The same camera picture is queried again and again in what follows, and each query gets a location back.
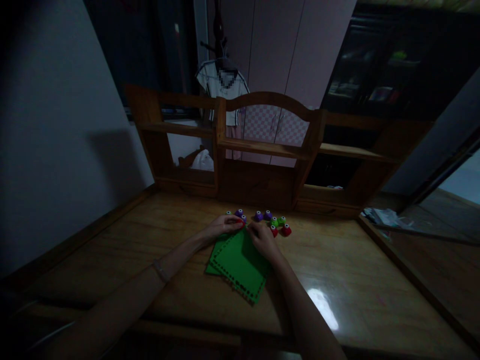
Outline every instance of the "hanging shirt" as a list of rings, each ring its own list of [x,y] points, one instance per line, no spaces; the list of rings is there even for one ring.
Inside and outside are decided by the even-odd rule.
[[[211,98],[219,96],[231,100],[250,93],[247,82],[240,72],[217,69],[214,62],[203,65],[196,73],[196,79]],[[240,124],[239,111],[240,109],[237,109],[226,113],[227,126]],[[213,120],[214,112],[210,111],[210,121]]]

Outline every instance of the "green paper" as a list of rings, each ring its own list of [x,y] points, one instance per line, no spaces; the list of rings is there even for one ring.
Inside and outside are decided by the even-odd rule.
[[[216,268],[214,268],[210,263],[212,262],[212,259],[214,257],[214,254],[216,254],[219,249],[222,247],[223,244],[232,236],[232,234],[222,234],[219,237],[216,238],[216,243],[215,246],[213,247],[213,250],[210,255],[210,259],[208,260],[208,265],[206,266],[205,272],[207,274],[212,274],[212,275],[222,275],[219,271],[217,271]]]
[[[271,266],[255,248],[246,228],[227,239],[210,259],[237,291],[255,304],[259,302]]]

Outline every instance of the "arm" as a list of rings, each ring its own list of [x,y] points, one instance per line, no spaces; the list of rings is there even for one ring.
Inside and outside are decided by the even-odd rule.
[[[172,277],[199,249],[219,235],[242,227],[237,217],[223,215],[190,237],[159,261]],[[157,270],[150,265],[97,303],[45,350],[47,359],[97,359],[145,312],[164,288]]]
[[[339,342],[280,252],[268,227],[251,223],[248,232],[257,250],[271,263],[290,312],[295,339],[303,359],[346,359]]]

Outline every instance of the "wrist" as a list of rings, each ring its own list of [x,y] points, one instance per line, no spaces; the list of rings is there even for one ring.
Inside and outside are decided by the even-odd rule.
[[[193,246],[194,251],[198,251],[204,246],[208,245],[210,240],[203,234],[203,231],[197,232],[195,235],[189,237],[186,241]]]
[[[270,261],[271,267],[275,272],[283,270],[285,267],[290,266],[289,262],[285,258],[285,256],[281,253],[278,256],[274,257]]]

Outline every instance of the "hand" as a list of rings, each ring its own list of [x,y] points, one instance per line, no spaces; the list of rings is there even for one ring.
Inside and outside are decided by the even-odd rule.
[[[258,252],[262,254],[270,264],[274,265],[284,258],[275,242],[274,235],[265,224],[252,222],[246,230],[250,234],[253,245],[255,245]]]
[[[208,245],[222,234],[229,234],[240,230],[244,224],[237,222],[238,219],[240,218],[235,215],[221,215],[197,235],[204,241],[205,245]]]

